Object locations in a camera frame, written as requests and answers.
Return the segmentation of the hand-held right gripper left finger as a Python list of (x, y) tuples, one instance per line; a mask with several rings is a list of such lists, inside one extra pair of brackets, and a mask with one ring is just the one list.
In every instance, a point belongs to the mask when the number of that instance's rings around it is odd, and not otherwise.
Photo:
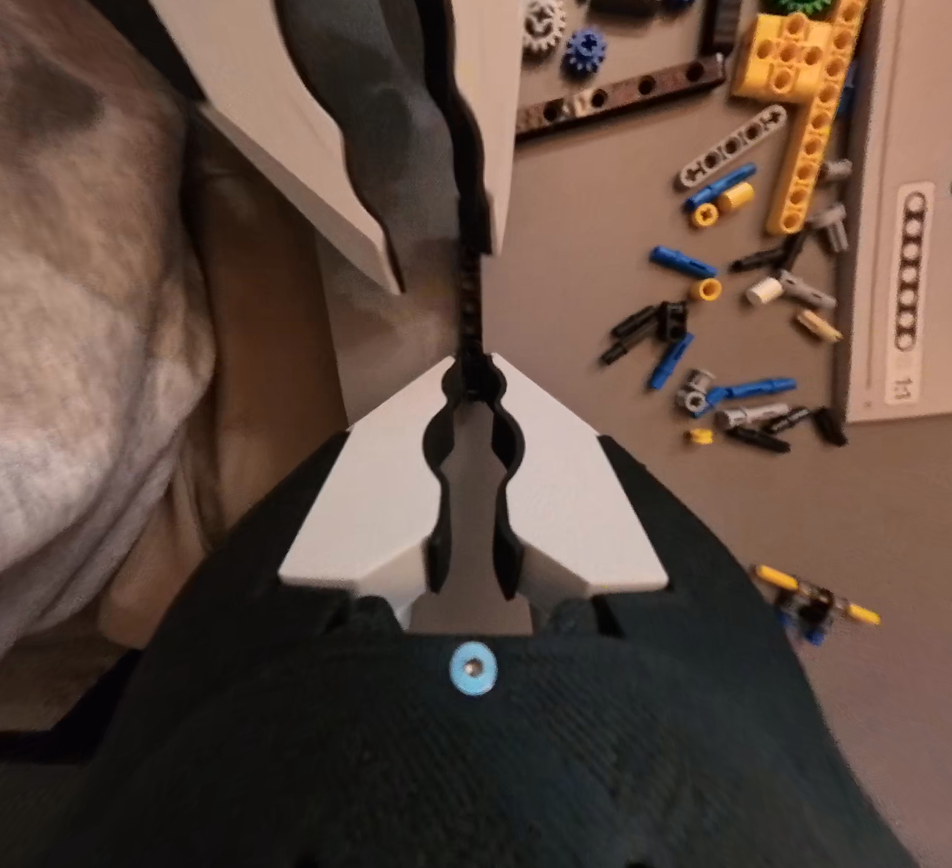
[(404, 629), (448, 575), (449, 483), (462, 399), (446, 357), (351, 425), (280, 568), (288, 586), (386, 600)]

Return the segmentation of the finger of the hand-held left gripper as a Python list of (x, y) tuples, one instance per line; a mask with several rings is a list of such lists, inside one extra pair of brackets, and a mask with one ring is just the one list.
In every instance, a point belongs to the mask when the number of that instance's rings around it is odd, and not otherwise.
[(360, 202), (339, 126), (292, 63), (274, 0), (149, 0), (205, 95), (202, 111), (341, 255), (404, 287), (387, 233)]
[(527, 0), (413, 0), (424, 82), (450, 137), (461, 237), (484, 255), (503, 248)]

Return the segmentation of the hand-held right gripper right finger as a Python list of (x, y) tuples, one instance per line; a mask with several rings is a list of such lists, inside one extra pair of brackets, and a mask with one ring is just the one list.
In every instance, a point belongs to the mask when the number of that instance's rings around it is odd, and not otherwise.
[(538, 632), (567, 600), (656, 592), (669, 576), (607, 455), (607, 439), (502, 356), (484, 358), (491, 448), (505, 473), (492, 559)]

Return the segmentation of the grey lego gear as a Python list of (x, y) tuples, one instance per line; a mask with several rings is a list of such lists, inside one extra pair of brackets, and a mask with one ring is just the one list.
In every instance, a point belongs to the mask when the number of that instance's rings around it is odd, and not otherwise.
[(561, 0), (529, 0), (522, 25), (525, 56), (553, 53), (565, 34), (566, 14)]

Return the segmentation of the long black lego beam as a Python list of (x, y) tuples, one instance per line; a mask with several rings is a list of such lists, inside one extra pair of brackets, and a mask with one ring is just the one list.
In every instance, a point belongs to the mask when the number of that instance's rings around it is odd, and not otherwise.
[(605, 86), (573, 90), (519, 108), (515, 141), (521, 143), (611, 116), (680, 101), (719, 88), (726, 75), (726, 56), (714, 53)]

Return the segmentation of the grey lego connector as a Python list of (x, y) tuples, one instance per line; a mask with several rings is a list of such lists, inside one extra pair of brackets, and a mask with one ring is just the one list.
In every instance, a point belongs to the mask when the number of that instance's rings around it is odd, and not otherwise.
[(697, 418), (708, 409), (708, 394), (716, 385), (714, 373), (691, 368), (675, 394), (675, 406), (687, 415)]

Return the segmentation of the long grey lego pin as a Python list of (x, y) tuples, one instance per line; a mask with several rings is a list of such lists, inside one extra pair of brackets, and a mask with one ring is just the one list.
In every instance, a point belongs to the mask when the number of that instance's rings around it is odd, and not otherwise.
[(729, 431), (772, 422), (786, 416), (790, 411), (790, 406), (783, 402), (772, 402), (763, 405), (733, 405), (717, 410), (715, 422), (722, 430)]
[(832, 311), (838, 305), (833, 295), (814, 287), (787, 269), (778, 269), (775, 278), (781, 293), (795, 302), (821, 311)]

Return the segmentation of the long blue lego axle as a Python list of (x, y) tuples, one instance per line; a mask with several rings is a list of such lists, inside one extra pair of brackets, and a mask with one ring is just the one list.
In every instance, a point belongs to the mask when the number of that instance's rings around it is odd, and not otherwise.
[(797, 381), (790, 377), (769, 377), (732, 386), (714, 386), (706, 393), (705, 410), (713, 409), (727, 401), (772, 396), (797, 388)]

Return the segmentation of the small lego assembly yellow axle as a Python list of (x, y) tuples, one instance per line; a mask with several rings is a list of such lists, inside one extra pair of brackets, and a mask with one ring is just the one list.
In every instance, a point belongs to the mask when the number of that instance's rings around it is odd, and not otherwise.
[(754, 565), (749, 570), (757, 583), (775, 592), (775, 614), (787, 629), (795, 629), (802, 640), (822, 646), (833, 627), (841, 621), (879, 627), (879, 613), (837, 595), (811, 581), (787, 574), (769, 565)]

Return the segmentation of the thin light grey lego beam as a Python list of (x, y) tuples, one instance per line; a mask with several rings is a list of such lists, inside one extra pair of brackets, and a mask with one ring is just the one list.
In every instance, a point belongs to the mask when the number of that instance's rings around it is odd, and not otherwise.
[(788, 110), (782, 104), (762, 108), (755, 115), (735, 127), (701, 154), (688, 161), (676, 175), (673, 186), (677, 191), (689, 191), (711, 178), (742, 155), (780, 132), (787, 124)]

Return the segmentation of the blue lego axle pin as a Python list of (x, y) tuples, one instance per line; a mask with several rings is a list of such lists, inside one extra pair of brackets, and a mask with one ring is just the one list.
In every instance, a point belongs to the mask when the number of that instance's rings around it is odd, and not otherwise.
[(683, 210), (686, 213), (693, 212), (697, 207), (712, 203), (717, 200), (724, 192), (732, 187), (746, 182), (758, 170), (753, 162), (748, 162), (732, 172), (727, 173), (718, 180), (704, 185), (698, 191), (685, 198)]

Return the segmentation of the yellow lego block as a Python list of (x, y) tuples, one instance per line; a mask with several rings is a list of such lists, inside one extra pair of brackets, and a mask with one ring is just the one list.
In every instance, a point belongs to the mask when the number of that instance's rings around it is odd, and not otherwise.
[(731, 93), (764, 103), (805, 104), (820, 89), (832, 24), (794, 12), (758, 13), (749, 28)]

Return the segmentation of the tan lego pin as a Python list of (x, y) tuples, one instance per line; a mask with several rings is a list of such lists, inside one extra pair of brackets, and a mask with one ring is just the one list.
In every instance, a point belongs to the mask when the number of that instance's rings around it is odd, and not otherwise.
[(807, 334), (824, 344), (835, 346), (843, 339), (843, 334), (837, 327), (811, 308), (799, 310), (793, 321)]

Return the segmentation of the long yellow lego beam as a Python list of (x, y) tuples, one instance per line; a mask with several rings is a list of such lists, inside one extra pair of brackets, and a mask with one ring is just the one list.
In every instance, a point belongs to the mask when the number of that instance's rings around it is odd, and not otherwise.
[(831, 6), (828, 15), (830, 32), (819, 87), (795, 119), (768, 212), (768, 234), (787, 236), (803, 229), (826, 159), (840, 97), (868, 3), (869, 0), (835, 0)]

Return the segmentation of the lego instruction booklet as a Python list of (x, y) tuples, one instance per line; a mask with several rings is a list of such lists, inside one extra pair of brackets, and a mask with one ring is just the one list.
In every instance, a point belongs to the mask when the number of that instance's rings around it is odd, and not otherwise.
[(951, 0), (870, 0), (850, 123), (848, 423), (951, 410)]

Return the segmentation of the tan trousers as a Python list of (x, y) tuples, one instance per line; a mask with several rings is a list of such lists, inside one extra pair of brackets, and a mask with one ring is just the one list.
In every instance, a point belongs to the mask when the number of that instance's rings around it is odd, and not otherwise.
[(98, 629), (140, 650), (194, 570), (346, 424), (316, 233), (216, 128), (191, 130), (184, 218), (216, 361), (179, 462), (99, 599)]

